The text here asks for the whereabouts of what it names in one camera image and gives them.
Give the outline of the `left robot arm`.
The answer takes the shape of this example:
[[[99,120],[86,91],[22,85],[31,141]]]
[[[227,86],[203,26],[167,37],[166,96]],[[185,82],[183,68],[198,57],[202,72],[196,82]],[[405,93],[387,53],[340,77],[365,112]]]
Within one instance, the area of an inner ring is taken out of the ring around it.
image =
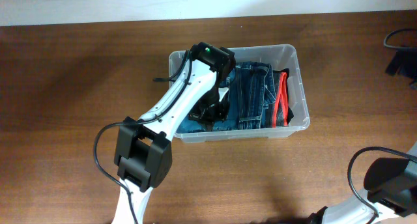
[[[114,223],[142,223],[152,190],[171,168],[171,141],[184,119],[209,126],[226,119],[228,90],[220,84],[235,63],[230,49],[193,45],[159,102],[138,120],[123,120],[114,157],[121,184]]]

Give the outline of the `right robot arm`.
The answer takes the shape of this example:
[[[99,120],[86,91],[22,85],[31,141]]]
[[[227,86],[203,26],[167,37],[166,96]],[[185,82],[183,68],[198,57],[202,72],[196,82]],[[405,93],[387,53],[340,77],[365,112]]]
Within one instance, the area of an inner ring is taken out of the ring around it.
[[[364,188],[356,190],[352,182],[352,167],[359,155],[381,151],[395,158],[378,158],[364,178]],[[385,219],[407,217],[416,213],[416,145],[408,152],[384,147],[365,147],[351,158],[347,180],[352,197],[331,207],[323,207],[307,218],[313,224],[378,223]]]

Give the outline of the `dark blue jeans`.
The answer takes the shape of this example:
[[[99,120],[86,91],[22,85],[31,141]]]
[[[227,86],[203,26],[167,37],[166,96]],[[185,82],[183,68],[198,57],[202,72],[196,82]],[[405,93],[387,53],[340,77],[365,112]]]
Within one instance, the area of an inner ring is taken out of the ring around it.
[[[235,69],[221,84],[229,88],[229,112],[225,121],[217,121],[209,128],[185,118],[178,133],[220,132],[231,130],[253,130],[284,126],[275,81],[280,74],[271,64],[257,62],[237,63]]]

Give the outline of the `black garment with red trim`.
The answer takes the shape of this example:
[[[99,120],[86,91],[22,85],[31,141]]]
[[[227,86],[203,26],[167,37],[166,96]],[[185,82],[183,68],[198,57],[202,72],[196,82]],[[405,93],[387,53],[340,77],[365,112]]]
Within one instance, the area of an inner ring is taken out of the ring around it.
[[[275,102],[269,104],[265,110],[265,128],[277,128],[289,126],[294,114],[289,107],[289,90],[287,80],[289,69],[272,72],[275,90]]]

